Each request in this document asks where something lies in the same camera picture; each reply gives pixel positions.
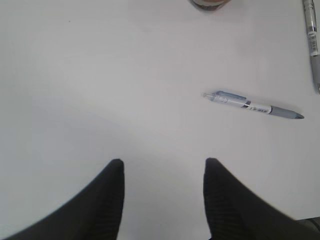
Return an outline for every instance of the ballpoint pen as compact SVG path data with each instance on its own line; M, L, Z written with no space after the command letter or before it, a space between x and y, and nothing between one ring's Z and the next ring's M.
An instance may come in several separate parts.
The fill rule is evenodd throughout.
M306 32L309 42L312 77L316 91L320 94L320 52L318 50L318 26L316 19L315 3L313 0L302 1L304 6Z
M304 119L305 117L295 111L283 109L271 105L263 105L247 100L244 96L232 93L217 91L212 94L204 93L203 97L212 102L248 109L264 114L279 116L287 119Z

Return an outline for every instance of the pen tip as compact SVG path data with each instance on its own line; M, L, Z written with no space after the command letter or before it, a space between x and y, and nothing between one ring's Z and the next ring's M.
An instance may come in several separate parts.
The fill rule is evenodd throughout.
M297 113L295 119L304 119L305 117Z

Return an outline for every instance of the gray pen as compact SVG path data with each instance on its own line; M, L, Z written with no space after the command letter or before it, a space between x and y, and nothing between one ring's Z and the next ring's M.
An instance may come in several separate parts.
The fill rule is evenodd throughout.
M232 93L217 91L212 94L204 93L203 97L212 102L226 104L238 108L248 109L264 114L279 116L287 119L304 119L305 117L295 111L283 109L276 106L257 104L248 101L246 97L235 95Z
M316 91L320 94L320 52L318 50L318 26L316 19L315 3L313 0L302 1L304 6L306 32L309 42L312 77Z

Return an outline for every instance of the light blue pen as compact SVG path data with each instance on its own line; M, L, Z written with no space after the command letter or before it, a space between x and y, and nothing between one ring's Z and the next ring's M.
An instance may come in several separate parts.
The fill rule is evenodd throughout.
M295 111L283 109L271 105L257 104L252 101L247 100L244 96L235 95L232 93L217 91L212 94L204 93L203 97L209 99L212 102L219 104L226 104L235 106L238 108L248 109L264 114L270 114L274 116L279 116L287 119L304 119L305 117Z

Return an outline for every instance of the cup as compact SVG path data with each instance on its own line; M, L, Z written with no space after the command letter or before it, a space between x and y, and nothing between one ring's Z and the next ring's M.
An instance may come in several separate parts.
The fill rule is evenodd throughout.
M192 0L194 4L207 11L213 11L221 8L225 3L230 0Z

